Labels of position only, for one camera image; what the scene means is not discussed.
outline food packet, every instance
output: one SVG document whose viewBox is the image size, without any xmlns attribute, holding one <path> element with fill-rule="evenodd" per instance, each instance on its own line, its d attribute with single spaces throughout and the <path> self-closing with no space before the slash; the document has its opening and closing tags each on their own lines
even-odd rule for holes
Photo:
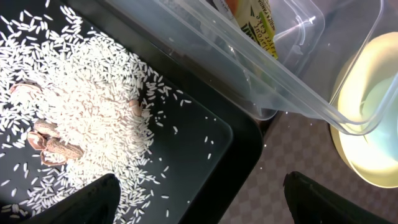
<svg viewBox="0 0 398 224">
<path fill-rule="evenodd" d="M 270 53 L 278 55 L 274 41 L 275 24 L 268 0 L 213 0 L 217 10 Z"/>
</svg>

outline black object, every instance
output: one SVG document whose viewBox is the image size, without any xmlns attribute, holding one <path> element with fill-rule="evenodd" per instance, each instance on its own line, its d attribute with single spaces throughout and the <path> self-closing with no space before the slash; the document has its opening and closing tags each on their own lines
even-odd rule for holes
<svg viewBox="0 0 398 224">
<path fill-rule="evenodd" d="M 295 224 L 392 224 L 299 172 L 287 174 L 284 187 Z"/>
<path fill-rule="evenodd" d="M 119 201 L 119 180 L 106 174 L 22 224 L 111 224 Z"/>
<path fill-rule="evenodd" d="M 0 9 L 7 9 L 1 10 L 1 14 L 17 19 L 18 13 L 27 9 L 32 14 L 42 15 L 45 10 L 44 2 L 0 2 Z M 159 97 L 156 98 L 153 113 L 163 110 L 167 119 L 162 120 L 163 128 L 157 126 L 153 120 L 150 122 L 149 127 L 155 133 L 154 145 L 150 147 L 153 162 L 148 163 L 145 170 L 155 174 L 162 184 L 144 183 L 146 189 L 154 189 L 155 197 L 150 198 L 151 205 L 145 209 L 146 214 L 142 216 L 140 223 L 218 223 L 261 155 L 262 136 L 256 123 L 193 75 L 205 74 L 205 70 L 190 64 L 186 58 L 170 58 L 167 50 L 163 52 L 152 44 L 161 43 L 147 36 L 133 21 L 117 14 L 117 11 L 106 3 L 100 4 L 94 0 L 66 2 L 101 31 L 138 54 L 143 61 L 165 77 L 166 85 L 184 91 L 186 95 L 178 95 L 179 99 L 189 99 L 193 102 L 180 107 L 180 102 L 175 101 L 173 96 L 168 98 L 165 104 Z M 59 23 L 64 21 L 64 15 L 58 9 L 58 4 L 59 1 L 51 1 L 45 13 L 54 19 L 49 28 L 54 29 L 52 26 L 58 26 L 54 30 L 60 32 L 66 24 Z M 85 22 L 85 28 L 81 33 L 84 34 L 89 29 Z M 7 28 L 1 24 L 0 30 L 6 32 Z M 178 134 L 174 135 L 172 126 L 178 127 Z M 1 136 L 0 141 L 4 142 L 5 136 L 6 134 Z M 13 178 L 0 192 L 0 206 L 25 200 L 25 191 L 31 188 L 31 180 L 36 176 L 45 175 L 36 172 L 42 167 L 31 158 L 33 153 L 36 152 L 30 148 L 23 151 L 13 150 L 7 153 L 7 160 L 0 164 L 0 168 L 5 168 L 0 174 L 0 180 L 10 179 L 7 175 L 12 175 Z M 27 180 L 19 173 L 22 171 L 19 170 L 18 174 L 11 171 L 15 163 L 25 161 L 29 163 L 30 169 Z M 170 169 L 165 173 L 167 178 L 163 179 L 160 173 L 166 166 L 170 166 Z M 17 196 L 11 198 L 11 190 L 17 186 Z M 162 194 L 169 195 L 170 198 L 161 199 Z M 165 217 L 166 209 L 170 211 L 168 219 Z M 1 215 L 0 222 L 7 223 Z M 80 221 L 75 220 L 72 223 L 78 224 Z"/>
</svg>

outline snack bag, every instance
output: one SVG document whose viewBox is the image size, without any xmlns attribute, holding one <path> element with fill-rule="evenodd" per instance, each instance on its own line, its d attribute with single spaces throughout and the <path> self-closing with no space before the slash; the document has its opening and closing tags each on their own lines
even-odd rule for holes
<svg viewBox="0 0 398 224">
<path fill-rule="evenodd" d="M 278 58 L 274 41 L 275 24 L 268 0 L 213 0 L 217 10 L 236 24 L 253 41 Z"/>
</svg>

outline checkered tablecloth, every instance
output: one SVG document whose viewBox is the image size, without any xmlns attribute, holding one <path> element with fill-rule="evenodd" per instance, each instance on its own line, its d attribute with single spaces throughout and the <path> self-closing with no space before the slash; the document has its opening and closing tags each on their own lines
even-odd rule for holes
<svg viewBox="0 0 398 224">
<path fill-rule="evenodd" d="M 355 174 L 338 155 L 324 121 L 283 113 L 265 136 L 259 162 L 221 224 L 293 223 L 282 183 L 294 170 L 360 207 L 398 223 L 398 189 L 380 189 Z"/>
</svg>

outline clear plastic container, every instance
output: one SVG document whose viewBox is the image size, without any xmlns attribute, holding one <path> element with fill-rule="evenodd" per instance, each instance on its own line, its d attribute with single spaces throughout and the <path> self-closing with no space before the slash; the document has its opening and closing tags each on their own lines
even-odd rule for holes
<svg viewBox="0 0 398 224">
<path fill-rule="evenodd" d="M 324 119 L 346 134 L 366 134 L 397 94 L 394 78 L 372 113 L 353 116 L 338 107 L 365 46 L 398 31 L 395 0 L 269 0 L 278 60 L 205 0 L 106 2 L 172 49 L 171 57 L 209 71 L 210 77 L 196 74 L 256 119 L 268 119 L 268 109 L 282 110 Z"/>
</svg>

